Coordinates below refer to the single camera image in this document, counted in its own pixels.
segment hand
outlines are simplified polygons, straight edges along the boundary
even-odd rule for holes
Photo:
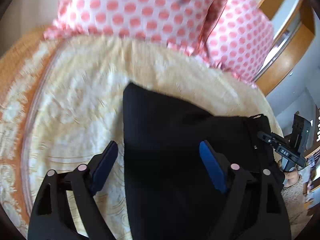
[[[284,172],[285,179],[288,180],[288,182],[284,185],[284,187],[290,187],[294,184],[296,184],[299,180],[299,173],[297,169],[294,169],[293,171]]]

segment metal screw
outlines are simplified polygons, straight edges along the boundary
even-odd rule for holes
[[[51,176],[53,176],[55,173],[56,173],[55,170],[49,170],[49,171],[47,172],[47,175],[48,175],[49,177],[51,177]]]
[[[85,171],[87,169],[87,165],[86,164],[81,164],[78,166],[78,170],[79,171]]]
[[[238,164],[236,164],[236,163],[232,163],[231,164],[231,169],[233,169],[234,171],[237,171],[237,170],[240,169],[240,166]]]
[[[271,171],[269,171],[268,169],[264,169],[263,174],[269,176],[271,174]]]

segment pink polka dot fabric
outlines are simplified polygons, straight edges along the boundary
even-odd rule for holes
[[[213,0],[62,0],[47,39],[103,33],[199,48]]]
[[[215,0],[205,24],[204,44],[212,67],[251,82],[273,42],[273,25],[254,0]]]

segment blue gripper pad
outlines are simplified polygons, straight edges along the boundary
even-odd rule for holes
[[[92,174],[92,184],[89,189],[91,195],[94,196],[98,191],[101,191],[110,171],[118,157],[118,145],[115,142],[110,142],[102,154],[95,155],[94,158],[101,158]]]
[[[199,152],[202,162],[209,173],[211,181],[214,187],[225,194],[227,192],[226,175],[218,164],[217,160],[213,156],[209,146],[206,142],[202,141],[199,145]]]

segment black fabric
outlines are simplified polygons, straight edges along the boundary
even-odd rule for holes
[[[124,180],[133,240],[205,239],[225,196],[216,190],[199,156],[208,140],[231,163],[279,181],[273,150],[256,139],[270,132],[265,116],[215,117],[180,99],[133,83],[124,91]]]

